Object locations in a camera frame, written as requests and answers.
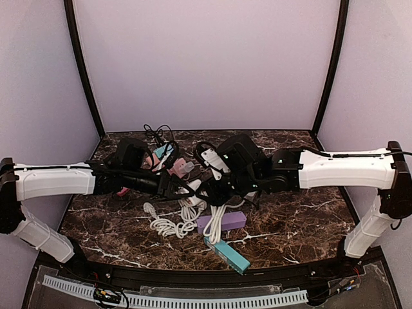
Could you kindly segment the white cube socket adapter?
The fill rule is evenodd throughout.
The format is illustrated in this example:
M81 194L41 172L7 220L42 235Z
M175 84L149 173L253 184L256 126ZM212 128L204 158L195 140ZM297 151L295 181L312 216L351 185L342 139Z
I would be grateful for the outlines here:
M180 189L179 193L190 193L189 197L179 200L178 203L181 207L200 207L201 209L206 208L206 201L200 199L196 196L196 190L200 187L201 180L194 180L189 183L189 187L192 189L193 193L189 192L187 189Z

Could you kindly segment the white three-pin plug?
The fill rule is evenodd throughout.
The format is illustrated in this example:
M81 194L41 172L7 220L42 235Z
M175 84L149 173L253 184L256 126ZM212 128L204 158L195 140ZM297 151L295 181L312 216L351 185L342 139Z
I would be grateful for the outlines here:
M156 210L151 203L145 202L143 205L143 208L144 208L144 212L150 214L154 219L157 219L158 216L157 216Z

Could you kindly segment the pink plug adapter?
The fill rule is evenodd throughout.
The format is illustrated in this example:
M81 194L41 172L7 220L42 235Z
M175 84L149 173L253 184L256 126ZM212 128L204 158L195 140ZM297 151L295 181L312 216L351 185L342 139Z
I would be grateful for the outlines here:
M128 192L129 192L129 189L123 187L119 192L117 192L117 196L119 197L125 196Z

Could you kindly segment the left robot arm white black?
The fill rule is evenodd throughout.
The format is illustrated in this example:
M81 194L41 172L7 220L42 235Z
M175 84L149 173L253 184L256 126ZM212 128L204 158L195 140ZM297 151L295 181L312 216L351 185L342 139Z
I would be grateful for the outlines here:
M26 201L57 201L73 195L105 195L122 188L166 200L192 197L195 190L167 171L128 171L103 162L24 165L1 160L1 233L11 234L62 264L82 259L75 241L33 215Z

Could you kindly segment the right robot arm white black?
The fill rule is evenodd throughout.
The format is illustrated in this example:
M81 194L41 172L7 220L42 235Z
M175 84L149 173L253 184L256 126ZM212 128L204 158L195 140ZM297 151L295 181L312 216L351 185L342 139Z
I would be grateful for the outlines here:
M369 211L343 239L342 256L360 259L395 222L411 215L411 173L397 142L361 152L278 149L265 155L254 143L225 142L216 154L202 155L204 166L219 172L202 182L196 196L221 207L233 196L318 187L368 187L376 191Z

